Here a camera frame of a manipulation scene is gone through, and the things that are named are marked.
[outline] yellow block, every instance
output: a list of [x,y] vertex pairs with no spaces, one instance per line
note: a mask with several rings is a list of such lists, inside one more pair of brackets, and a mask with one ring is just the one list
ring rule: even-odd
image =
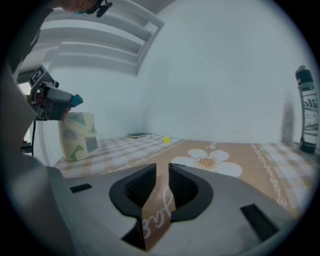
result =
[[163,142],[164,144],[170,144],[170,137],[164,137]]

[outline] white wall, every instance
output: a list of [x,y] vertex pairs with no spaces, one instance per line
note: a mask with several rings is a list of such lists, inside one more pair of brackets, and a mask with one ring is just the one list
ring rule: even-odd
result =
[[295,70],[316,67],[265,1],[176,0],[139,73],[141,128],[194,140],[299,141]]
[[[58,56],[51,75],[80,94],[98,139],[150,132],[236,143],[299,141],[295,70],[317,67],[282,12],[264,1],[176,0],[138,76],[98,56]],[[57,122],[43,124],[49,164],[60,157]]]

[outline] white flower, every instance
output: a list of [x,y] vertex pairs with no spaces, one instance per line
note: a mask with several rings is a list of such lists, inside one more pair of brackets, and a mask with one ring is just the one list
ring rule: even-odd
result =
[[234,162],[224,162],[229,158],[229,154],[222,150],[215,150],[208,156],[202,149],[191,149],[189,156],[179,156],[172,159],[171,163],[189,167],[195,167],[214,173],[239,177],[242,174],[242,167]]

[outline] person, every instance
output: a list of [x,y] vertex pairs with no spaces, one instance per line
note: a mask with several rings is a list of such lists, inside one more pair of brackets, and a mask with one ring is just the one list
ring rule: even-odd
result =
[[[93,9],[97,3],[98,0],[51,0],[44,8],[41,8],[31,15],[22,30],[17,34],[16,40],[13,42],[7,54],[7,62],[13,73],[13,78],[15,80],[17,79],[23,61],[37,44],[44,20],[54,11],[54,8],[62,8],[67,12],[73,13],[86,12]],[[38,93],[37,101],[41,102],[42,98],[42,93]],[[28,99],[29,96],[26,95],[26,101],[30,105]],[[71,108],[66,110],[63,118],[70,110]]]

